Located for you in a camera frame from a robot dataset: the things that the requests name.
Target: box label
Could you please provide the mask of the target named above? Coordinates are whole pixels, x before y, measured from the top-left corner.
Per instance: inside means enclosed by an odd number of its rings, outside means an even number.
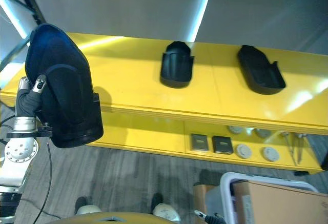
[[[245,224],[255,224],[251,196],[242,196],[241,200],[244,209]]]

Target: white plastic bin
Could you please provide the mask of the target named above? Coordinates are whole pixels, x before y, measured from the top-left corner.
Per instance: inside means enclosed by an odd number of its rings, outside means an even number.
[[[233,196],[231,196],[230,186],[233,182],[239,180],[255,180],[275,185],[318,192],[318,190],[313,185],[310,185],[304,181],[277,179],[232,172],[225,173],[221,177],[220,185],[213,188],[206,194],[206,205],[209,215],[213,215],[214,212],[218,212],[219,214],[223,212],[227,224],[236,224]]]

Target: black cable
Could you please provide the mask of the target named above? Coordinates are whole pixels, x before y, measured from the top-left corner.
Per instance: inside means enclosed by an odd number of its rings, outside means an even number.
[[[6,119],[4,119],[1,123],[0,123],[0,127],[6,127],[6,128],[10,128],[11,130],[14,130],[12,126],[4,124],[6,121],[10,120],[11,118],[14,118],[15,115],[9,116]],[[0,138],[0,143],[6,145],[8,142],[5,141],[4,139]]]
[[[28,200],[28,199],[25,199],[25,198],[21,198],[20,200],[21,200],[21,201],[28,202],[28,203],[32,204],[34,207],[36,207],[38,210],[40,210],[40,208],[39,208],[34,202],[32,202],[31,200]],[[58,219],[62,219],[62,218],[63,218],[63,217],[60,217],[59,215],[50,214],[50,213],[48,213],[48,212],[45,211],[45,210],[43,210],[42,212],[43,212],[44,214],[46,214],[46,215],[53,216],[53,217],[56,217],[56,218],[58,218]]]
[[[41,215],[45,205],[46,205],[46,202],[47,202],[47,199],[48,199],[48,196],[49,196],[49,192],[50,192],[50,188],[51,188],[51,180],[52,180],[52,160],[51,160],[51,153],[50,153],[50,147],[49,147],[49,140],[47,141],[47,147],[48,147],[48,154],[49,154],[49,167],[50,167],[50,176],[49,176],[49,185],[48,185],[48,190],[47,190],[47,195],[46,195],[46,198],[43,202],[43,205],[40,209],[40,212],[39,214],[37,215],[36,219],[34,220],[33,224],[36,223],[36,221],[38,220],[39,216]]]
[[[11,118],[14,118],[15,115],[11,115],[9,117],[7,117],[6,119],[4,119],[2,122],[0,122],[0,125],[2,125],[3,123],[5,123],[6,121],[10,120]]]
[[[0,138],[0,143],[3,144],[4,146],[6,146],[8,142],[5,141],[3,138]]]
[[[0,124],[0,127],[10,128],[11,130],[14,130],[12,126],[7,124]]]

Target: yellow table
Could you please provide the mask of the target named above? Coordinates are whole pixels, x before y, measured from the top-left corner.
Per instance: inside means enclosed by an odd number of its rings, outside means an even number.
[[[259,48],[277,60],[287,87],[274,95],[251,91],[238,66],[240,46],[189,43],[195,56],[188,87],[173,89],[159,81],[167,40],[70,33],[86,55],[94,91],[100,94],[105,134],[96,146],[238,164],[319,172],[306,142],[303,160],[294,165],[277,131],[328,134],[328,56]],[[1,91],[14,105],[22,69]],[[226,125],[273,130],[267,140],[251,132],[233,136]],[[190,150],[190,133],[232,137],[233,144],[251,147],[253,156]],[[277,162],[261,155],[264,145],[280,154]]]

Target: small black box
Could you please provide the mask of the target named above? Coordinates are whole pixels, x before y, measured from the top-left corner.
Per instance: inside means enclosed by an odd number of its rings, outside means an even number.
[[[229,155],[234,153],[231,139],[229,137],[213,136],[212,142],[213,142],[213,149],[215,153],[222,153],[222,154],[229,154]]]
[[[193,151],[208,151],[207,136],[202,134],[191,134],[191,147]]]

